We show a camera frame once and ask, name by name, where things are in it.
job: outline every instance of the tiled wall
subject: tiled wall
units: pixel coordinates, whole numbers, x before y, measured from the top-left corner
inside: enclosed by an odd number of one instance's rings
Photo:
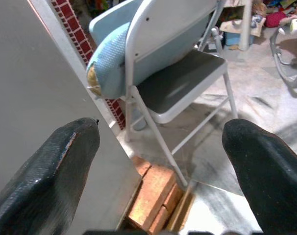
[[[60,17],[73,44],[87,65],[93,55],[92,47],[71,8],[69,0],[50,0]],[[106,99],[106,103],[115,117],[120,129],[125,127],[125,117],[117,99]]]

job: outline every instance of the chair seat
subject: chair seat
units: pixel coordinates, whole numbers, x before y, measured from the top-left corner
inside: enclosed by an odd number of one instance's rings
[[[167,123],[226,70],[224,59],[192,50],[179,62],[147,78],[138,90],[154,121]]]

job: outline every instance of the blue container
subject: blue container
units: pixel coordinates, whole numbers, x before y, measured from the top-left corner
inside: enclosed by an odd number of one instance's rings
[[[225,32],[225,38],[226,38],[226,45],[238,45],[240,42],[240,34],[239,33],[228,33]],[[253,44],[254,36],[250,36],[250,45]]]

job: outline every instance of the brick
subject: brick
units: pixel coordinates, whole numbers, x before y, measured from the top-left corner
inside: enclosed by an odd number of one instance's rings
[[[84,53],[87,53],[91,49],[91,47],[87,41],[85,41],[81,44],[81,48]]]
[[[91,57],[92,57],[92,55],[93,55],[93,52],[89,52],[89,53],[87,53],[85,56],[86,56],[86,58],[87,58],[88,60],[90,60]]]
[[[67,22],[68,22],[68,24],[69,24],[72,31],[75,31],[77,28],[80,27],[79,24],[78,24],[78,21],[76,20],[75,17],[72,17],[72,18],[68,19]]]
[[[143,177],[148,169],[150,168],[150,163],[139,156],[133,156],[132,162],[137,170],[137,172]]]
[[[164,202],[164,206],[166,207],[166,209],[170,214],[176,208],[182,195],[183,195],[183,191],[181,190],[181,188],[179,188],[178,184],[175,184]]]
[[[148,231],[174,183],[175,175],[172,170],[153,165],[143,178],[128,219],[140,229]]]
[[[148,234],[150,235],[158,234],[163,229],[169,215],[170,214],[167,211],[166,207],[162,206],[157,216],[155,217],[151,227],[149,228]]]
[[[63,4],[64,2],[66,2],[66,0],[56,0],[58,2],[59,5]]]
[[[62,13],[64,13],[65,18],[68,18],[68,17],[74,15],[70,6],[68,6],[67,4],[62,6],[60,9],[61,9]]]
[[[78,30],[77,32],[74,33],[76,39],[78,40],[78,42],[81,42],[85,39],[84,34],[81,30]]]

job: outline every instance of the gray panel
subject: gray panel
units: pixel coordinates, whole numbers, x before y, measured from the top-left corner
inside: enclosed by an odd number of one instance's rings
[[[192,50],[179,62],[142,82],[138,86],[140,95],[149,109],[163,114],[224,62],[220,57]]]
[[[0,190],[57,127],[100,119],[100,148],[69,234],[114,229],[140,180],[25,0],[0,1]]]

